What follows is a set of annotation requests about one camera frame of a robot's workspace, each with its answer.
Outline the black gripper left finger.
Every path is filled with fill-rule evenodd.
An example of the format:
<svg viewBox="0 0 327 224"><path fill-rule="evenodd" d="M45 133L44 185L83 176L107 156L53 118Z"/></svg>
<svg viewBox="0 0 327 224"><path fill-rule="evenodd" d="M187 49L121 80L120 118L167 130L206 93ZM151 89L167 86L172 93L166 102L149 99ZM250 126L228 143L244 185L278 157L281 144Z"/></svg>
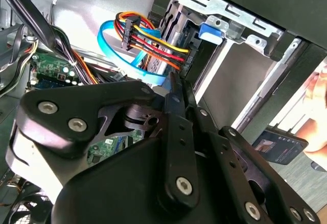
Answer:
<svg viewBox="0 0 327 224"><path fill-rule="evenodd" d="M54 205L74 176L153 139L161 148L159 202L193 208L200 197L184 81L170 74L165 96L141 81L28 92L18 105L6 160Z"/></svg>

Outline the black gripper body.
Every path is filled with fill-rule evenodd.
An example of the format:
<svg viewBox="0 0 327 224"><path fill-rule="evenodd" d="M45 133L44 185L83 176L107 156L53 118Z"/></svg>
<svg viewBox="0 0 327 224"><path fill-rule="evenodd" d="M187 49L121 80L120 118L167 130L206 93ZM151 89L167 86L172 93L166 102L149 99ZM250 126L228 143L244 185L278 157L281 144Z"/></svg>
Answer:
<svg viewBox="0 0 327 224"><path fill-rule="evenodd" d="M157 197L160 145L151 139L77 174L54 204L52 223L242 223L209 160L196 156L200 200L188 212L163 208Z"/></svg>

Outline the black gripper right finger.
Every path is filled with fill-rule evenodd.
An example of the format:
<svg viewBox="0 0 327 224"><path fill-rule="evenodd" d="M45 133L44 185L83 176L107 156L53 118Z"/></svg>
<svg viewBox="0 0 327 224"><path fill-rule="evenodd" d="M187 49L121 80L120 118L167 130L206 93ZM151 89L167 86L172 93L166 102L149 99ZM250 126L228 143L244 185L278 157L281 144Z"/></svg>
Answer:
<svg viewBox="0 0 327 224"><path fill-rule="evenodd" d="M186 113L208 156L214 193L225 223L320 223L317 214L234 129L218 130L183 83Z"/></svg>

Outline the person's hand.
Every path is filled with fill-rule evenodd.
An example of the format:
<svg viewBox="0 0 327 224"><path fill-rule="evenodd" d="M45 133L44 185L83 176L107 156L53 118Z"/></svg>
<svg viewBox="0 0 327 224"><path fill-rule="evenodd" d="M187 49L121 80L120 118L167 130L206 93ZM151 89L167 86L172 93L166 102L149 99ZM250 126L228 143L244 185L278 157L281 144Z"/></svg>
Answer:
<svg viewBox="0 0 327 224"><path fill-rule="evenodd" d="M310 81L303 105L308 120L297 136L309 143L306 152L315 153L326 146L326 67Z"/></svg>

